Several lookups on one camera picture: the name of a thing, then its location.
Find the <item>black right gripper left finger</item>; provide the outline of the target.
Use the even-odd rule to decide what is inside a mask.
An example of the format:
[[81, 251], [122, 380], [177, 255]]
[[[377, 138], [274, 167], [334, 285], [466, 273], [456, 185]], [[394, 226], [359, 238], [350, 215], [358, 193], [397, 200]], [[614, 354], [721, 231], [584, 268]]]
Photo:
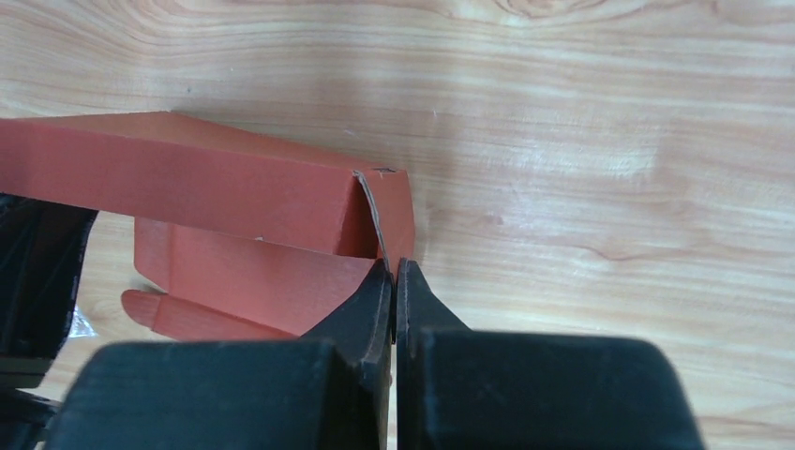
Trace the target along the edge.
[[49, 449], [383, 449], [392, 277], [375, 262], [298, 339], [123, 342], [98, 350]]

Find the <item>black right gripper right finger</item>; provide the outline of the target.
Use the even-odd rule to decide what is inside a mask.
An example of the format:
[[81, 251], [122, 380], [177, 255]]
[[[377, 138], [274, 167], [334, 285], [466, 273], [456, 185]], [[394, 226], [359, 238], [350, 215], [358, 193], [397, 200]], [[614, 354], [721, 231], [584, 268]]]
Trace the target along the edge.
[[417, 262], [397, 275], [401, 449], [701, 449], [680, 379], [650, 342], [475, 331]]

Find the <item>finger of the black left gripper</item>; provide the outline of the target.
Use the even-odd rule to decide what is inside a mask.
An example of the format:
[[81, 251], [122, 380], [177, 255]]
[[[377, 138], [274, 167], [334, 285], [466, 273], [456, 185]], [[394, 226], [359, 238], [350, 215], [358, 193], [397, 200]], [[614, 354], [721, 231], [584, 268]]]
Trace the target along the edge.
[[31, 394], [74, 318], [95, 210], [1, 196], [1, 446], [43, 441], [55, 402]]

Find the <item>red paper box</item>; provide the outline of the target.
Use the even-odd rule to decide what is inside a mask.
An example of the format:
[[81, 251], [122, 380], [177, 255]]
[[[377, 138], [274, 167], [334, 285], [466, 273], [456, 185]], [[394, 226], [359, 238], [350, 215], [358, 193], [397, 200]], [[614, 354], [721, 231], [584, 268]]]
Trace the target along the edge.
[[179, 340], [301, 336], [414, 251], [406, 172], [175, 112], [5, 119], [1, 189], [133, 217], [123, 309]]

